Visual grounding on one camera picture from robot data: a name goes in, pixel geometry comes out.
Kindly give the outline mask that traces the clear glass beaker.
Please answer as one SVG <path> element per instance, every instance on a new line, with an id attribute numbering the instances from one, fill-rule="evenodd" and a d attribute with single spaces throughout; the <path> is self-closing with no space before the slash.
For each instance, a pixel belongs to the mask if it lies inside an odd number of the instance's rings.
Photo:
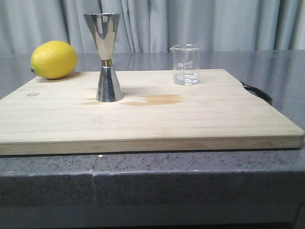
<path id="1" fill-rule="evenodd" d="M 173 54 L 173 82 L 175 84 L 198 84 L 201 48 L 198 44 L 178 44 L 170 48 Z"/>

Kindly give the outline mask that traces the silver double jigger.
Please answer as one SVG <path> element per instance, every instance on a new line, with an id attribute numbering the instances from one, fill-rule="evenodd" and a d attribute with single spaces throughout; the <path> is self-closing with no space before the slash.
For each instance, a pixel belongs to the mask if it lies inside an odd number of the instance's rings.
<path id="1" fill-rule="evenodd" d="M 99 102 L 117 102 L 123 98 L 120 83 L 112 64 L 112 55 L 119 26 L 120 14 L 99 13 L 84 14 L 101 60 L 101 71 L 96 100 Z"/>

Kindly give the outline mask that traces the grey curtain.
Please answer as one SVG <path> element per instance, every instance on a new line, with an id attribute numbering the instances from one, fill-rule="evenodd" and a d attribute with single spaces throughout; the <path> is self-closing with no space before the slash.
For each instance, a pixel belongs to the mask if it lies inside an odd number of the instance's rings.
<path id="1" fill-rule="evenodd" d="M 302 50 L 302 0 L 3 0 L 1 55 L 68 42 L 77 53 L 96 52 L 84 15 L 118 13 L 115 52 L 167 52 L 180 43 L 203 51 Z"/>

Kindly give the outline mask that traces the wooden cutting board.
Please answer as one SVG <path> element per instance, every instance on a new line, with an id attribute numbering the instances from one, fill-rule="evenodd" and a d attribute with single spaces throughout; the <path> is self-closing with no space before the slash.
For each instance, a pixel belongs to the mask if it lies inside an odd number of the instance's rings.
<path id="1" fill-rule="evenodd" d="M 222 69 L 192 86 L 172 71 L 117 72 L 123 99 L 95 99 L 98 72 L 36 77 L 0 102 L 2 155 L 300 148 L 304 130 Z"/>

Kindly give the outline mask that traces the yellow lemon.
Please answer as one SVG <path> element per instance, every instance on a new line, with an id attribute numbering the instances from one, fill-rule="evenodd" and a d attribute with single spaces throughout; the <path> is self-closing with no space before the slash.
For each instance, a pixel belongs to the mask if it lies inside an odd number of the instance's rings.
<path id="1" fill-rule="evenodd" d="M 77 53 L 71 45 L 63 41 L 49 41 L 32 53 L 30 69 L 37 76 L 59 79 L 72 72 L 77 61 Z"/>

